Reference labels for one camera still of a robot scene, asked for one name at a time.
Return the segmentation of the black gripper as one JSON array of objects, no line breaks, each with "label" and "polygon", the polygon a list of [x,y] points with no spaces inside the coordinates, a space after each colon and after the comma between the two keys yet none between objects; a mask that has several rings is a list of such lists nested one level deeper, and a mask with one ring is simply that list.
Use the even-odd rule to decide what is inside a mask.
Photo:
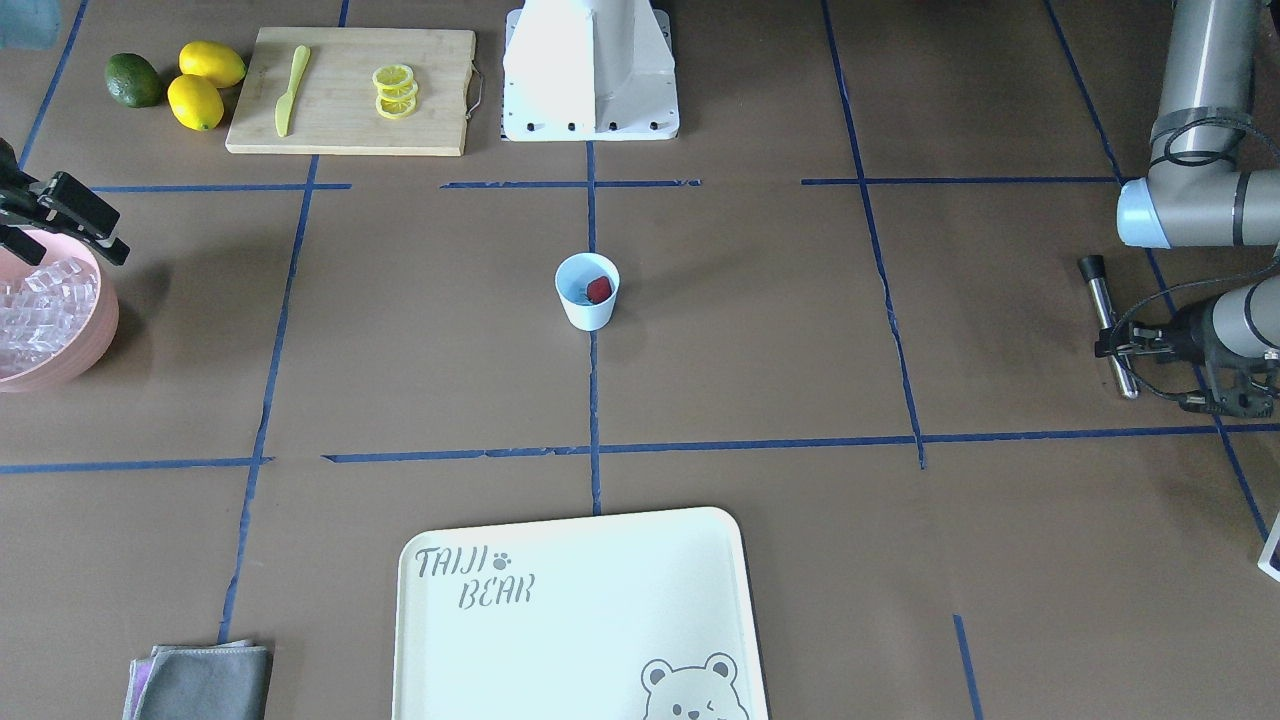
[{"label": "black gripper", "polygon": [[1172,393],[1185,413],[1270,419],[1277,409],[1277,301],[1203,300],[1170,323],[1102,328],[1096,357],[1165,356],[1204,372],[1207,388]]}]

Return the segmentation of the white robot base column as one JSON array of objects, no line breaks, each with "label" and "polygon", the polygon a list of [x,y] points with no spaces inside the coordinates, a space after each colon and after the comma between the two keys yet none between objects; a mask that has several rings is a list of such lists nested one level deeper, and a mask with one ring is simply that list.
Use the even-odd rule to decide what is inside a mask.
[{"label": "white robot base column", "polygon": [[502,65],[508,141],[678,136],[671,20],[649,1],[526,1],[506,17]]}]

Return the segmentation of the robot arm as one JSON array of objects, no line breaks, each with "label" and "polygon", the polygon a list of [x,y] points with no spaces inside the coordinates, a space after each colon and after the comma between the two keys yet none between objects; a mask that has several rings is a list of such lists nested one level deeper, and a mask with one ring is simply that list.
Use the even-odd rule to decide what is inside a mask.
[{"label": "robot arm", "polygon": [[[1277,142],[1254,122],[1254,46],[1261,1],[1176,1],[1149,168],[1120,191],[1116,227],[1130,247],[1268,247],[1279,242],[1276,169],[1243,170],[1239,149]],[[1263,419],[1277,409],[1277,259],[1224,278],[1224,293],[1188,304],[1164,324],[1116,314],[1101,258],[1079,261],[1100,316],[1094,355],[1121,391],[1147,389],[1187,413]]]}]

